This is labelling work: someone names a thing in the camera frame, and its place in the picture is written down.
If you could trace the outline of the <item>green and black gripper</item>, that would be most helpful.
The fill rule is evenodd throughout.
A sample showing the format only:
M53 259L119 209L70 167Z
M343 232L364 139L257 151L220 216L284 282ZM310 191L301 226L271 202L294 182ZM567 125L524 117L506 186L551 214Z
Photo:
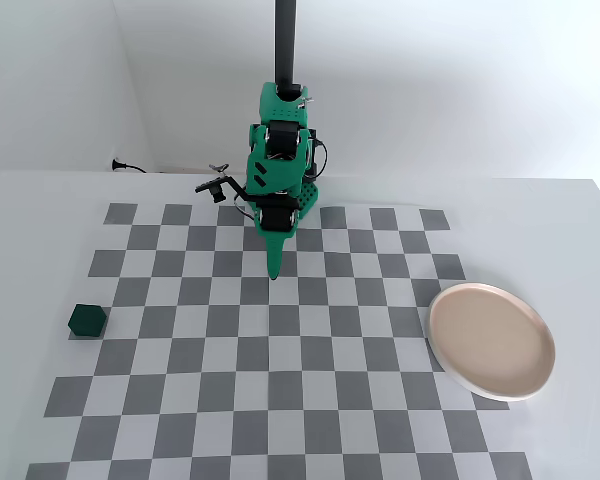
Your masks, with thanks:
M269 194L255 199L255 219L265 231L267 271L271 280L276 280L281 270L282 253L289 233L295 225L299 201L288 194Z

